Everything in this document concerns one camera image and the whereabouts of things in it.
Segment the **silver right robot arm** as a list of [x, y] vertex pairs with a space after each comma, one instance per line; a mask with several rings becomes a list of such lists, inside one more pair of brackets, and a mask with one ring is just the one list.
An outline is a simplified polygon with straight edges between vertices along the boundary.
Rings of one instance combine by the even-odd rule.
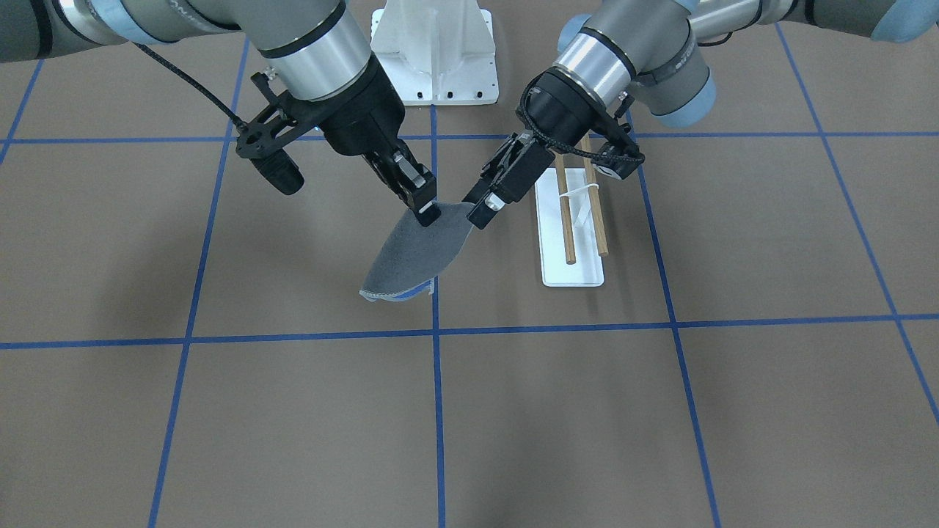
[[268, 64], [252, 83], [268, 101], [253, 120], [205, 96], [238, 131], [237, 153], [285, 195], [304, 180], [285, 146], [318, 129], [341, 155], [359, 156], [423, 227], [436, 221], [436, 178], [399, 131], [405, 106], [345, 1], [4, 1], [3, 63], [132, 43], [153, 50], [209, 34], [242, 32]]

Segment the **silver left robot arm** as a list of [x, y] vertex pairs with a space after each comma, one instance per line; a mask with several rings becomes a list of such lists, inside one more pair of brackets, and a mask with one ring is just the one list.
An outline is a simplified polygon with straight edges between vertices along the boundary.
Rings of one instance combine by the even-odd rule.
[[569, 21], [559, 56], [523, 90], [512, 135], [465, 196], [482, 230], [519, 202], [557, 155], [583, 157], [623, 180], [645, 157], [621, 117], [640, 101], [664, 126], [690, 126], [710, 111], [717, 84], [702, 47], [719, 34], [797, 21], [906, 43], [937, 23], [935, 1], [604, 1]]

